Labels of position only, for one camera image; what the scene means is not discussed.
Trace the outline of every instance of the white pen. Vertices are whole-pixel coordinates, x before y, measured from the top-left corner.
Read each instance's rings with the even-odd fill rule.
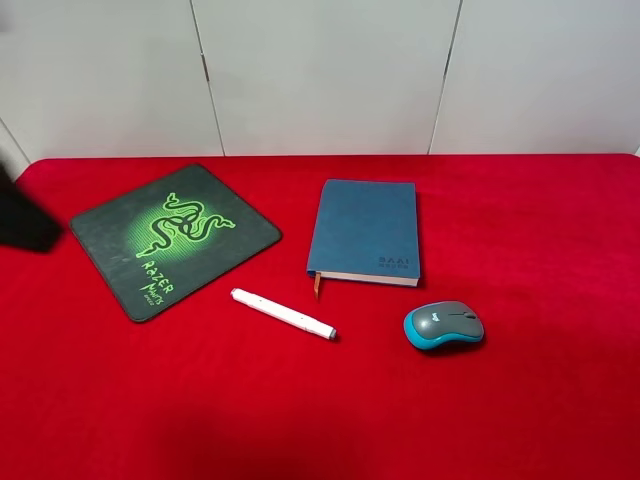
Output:
[[[245,292],[239,288],[231,290],[231,296],[237,302],[244,303],[245,305],[254,308],[262,313],[271,315],[278,320],[282,320],[294,327],[301,328],[310,333],[315,333],[328,340],[336,338],[336,329],[319,322],[315,318],[311,318],[290,308],[283,307],[282,305],[262,298],[253,293]]]

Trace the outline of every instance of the black object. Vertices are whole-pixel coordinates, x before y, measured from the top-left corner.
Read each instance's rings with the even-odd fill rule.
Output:
[[[200,165],[78,215],[71,229],[134,322],[280,239],[277,228]]]
[[[29,199],[0,164],[0,244],[44,253],[61,235],[60,224]]]

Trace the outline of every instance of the red table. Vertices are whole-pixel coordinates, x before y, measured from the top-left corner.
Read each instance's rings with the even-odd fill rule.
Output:
[[[150,323],[72,235],[47,256],[0,247],[0,478],[640,478],[640,159],[47,160],[19,183],[68,222],[194,161],[283,239]],[[315,302],[328,178],[416,183],[419,288],[326,281]],[[446,299],[478,312],[485,344],[409,344],[405,314]]]

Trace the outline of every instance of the computer mouse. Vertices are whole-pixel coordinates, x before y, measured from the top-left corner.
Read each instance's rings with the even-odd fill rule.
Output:
[[[484,327],[462,302],[438,302],[416,308],[404,319],[404,332],[413,346],[430,350],[451,341],[479,342]]]

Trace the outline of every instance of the notebook cover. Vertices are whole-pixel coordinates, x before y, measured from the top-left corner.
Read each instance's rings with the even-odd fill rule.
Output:
[[[419,255],[413,183],[327,181],[307,273],[418,279]]]

